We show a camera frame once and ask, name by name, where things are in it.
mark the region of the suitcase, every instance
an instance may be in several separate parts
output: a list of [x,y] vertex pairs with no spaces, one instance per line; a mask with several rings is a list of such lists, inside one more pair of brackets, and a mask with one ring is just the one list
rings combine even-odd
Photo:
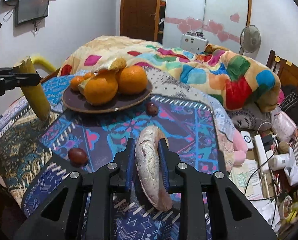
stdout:
[[204,52],[209,41],[203,37],[203,33],[186,33],[181,38],[181,48],[192,53]]

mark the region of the bread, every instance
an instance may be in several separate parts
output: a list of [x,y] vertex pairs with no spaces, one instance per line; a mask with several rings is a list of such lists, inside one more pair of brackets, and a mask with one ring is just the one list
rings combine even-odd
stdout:
[[172,208],[172,200],[165,191],[159,167],[158,143],[165,138],[156,126],[146,127],[136,144],[136,166],[141,187],[150,203],[160,211]]

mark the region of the pink plush toy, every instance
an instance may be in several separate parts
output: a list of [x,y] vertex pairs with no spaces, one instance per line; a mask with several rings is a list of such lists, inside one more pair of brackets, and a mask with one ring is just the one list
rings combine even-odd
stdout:
[[242,165],[248,151],[247,143],[244,141],[241,133],[236,129],[233,135],[234,148],[234,166]]

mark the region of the power strip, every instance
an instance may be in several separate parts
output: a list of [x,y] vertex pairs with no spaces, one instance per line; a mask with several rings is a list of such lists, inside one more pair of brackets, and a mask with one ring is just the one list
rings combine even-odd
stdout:
[[[261,165],[263,165],[263,163],[265,163],[268,160],[268,157],[267,157],[267,154],[264,150],[262,139],[261,139],[261,136],[259,134],[254,137],[254,141],[255,141],[255,146],[257,148],[258,159],[259,159],[259,167],[260,167]],[[269,172],[268,163],[264,164],[260,168],[260,170],[261,170],[262,174],[265,174],[265,173]]]

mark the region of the wooden headboard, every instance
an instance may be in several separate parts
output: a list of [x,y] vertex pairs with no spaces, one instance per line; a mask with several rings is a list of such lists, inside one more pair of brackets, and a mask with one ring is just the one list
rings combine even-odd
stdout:
[[281,86],[293,85],[298,90],[298,67],[290,61],[276,55],[271,50],[267,67],[275,72],[281,81]]

